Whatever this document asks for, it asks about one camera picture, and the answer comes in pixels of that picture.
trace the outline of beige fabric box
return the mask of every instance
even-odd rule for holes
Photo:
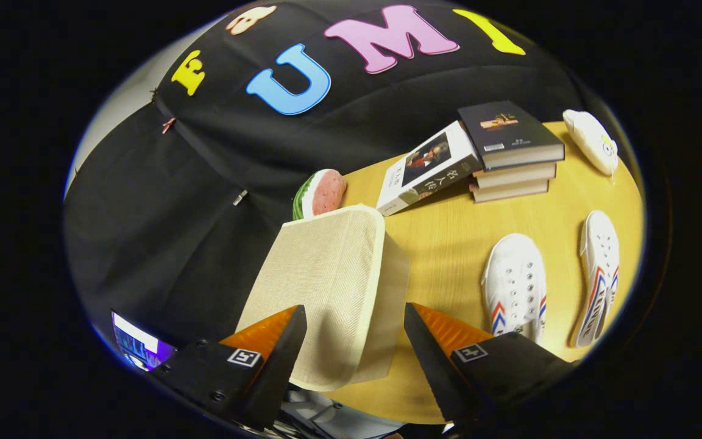
[[[237,330],[302,304],[307,334],[290,382],[332,391],[377,380],[395,353],[409,273],[407,254],[373,208],[354,205],[285,223]]]

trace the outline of white canvas shoe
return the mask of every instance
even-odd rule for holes
[[[619,239],[607,214],[593,210],[581,231],[579,255],[587,280],[573,345],[589,346],[599,338],[619,283]]]
[[[546,325],[546,271],[532,239],[510,234],[498,241],[481,284],[493,336],[516,331],[541,342]]]

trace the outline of white book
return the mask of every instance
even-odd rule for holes
[[[551,180],[557,177],[557,163],[535,163],[534,165],[515,166],[501,170],[473,173],[479,189],[502,186],[504,184],[521,183],[533,180]]]
[[[521,197],[523,195],[544,194],[548,192],[549,180],[524,181],[505,184],[504,186],[479,189],[476,183],[470,184],[470,191],[476,203],[490,202],[502,198]]]
[[[401,211],[481,169],[476,148],[459,121],[438,131],[386,170],[376,209]]]

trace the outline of table top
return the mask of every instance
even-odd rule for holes
[[[583,221],[604,211],[619,236],[619,286],[607,331],[633,284],[644,237],[644,205],[624,163],[614,177],[602,175],[570,138],[563,122],[544,123],[565,143],[565,160],[546,194],[473,203],[466,184],[454,184],[385,217],[386,231],[411,258],[407,302],[429,306],[489,331],[481,275],[491,248],[507,234],[533,239],[546,269],[548,311],[541,345],[565,361],[590,347],[571,348],[569,337],[585,297],[579,257]],[[342,206],[376,206],[385,171],[402,156],[345,176]],[[387,377],[323,392],[373,416],[404,423],[445,423],[404,328]]]

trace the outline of watermelon toy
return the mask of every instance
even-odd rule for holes
[[[340,206],[348,183],[336,170],[320,170],[311,175],[297,191],[292,205],[295,220],[312,218]]]

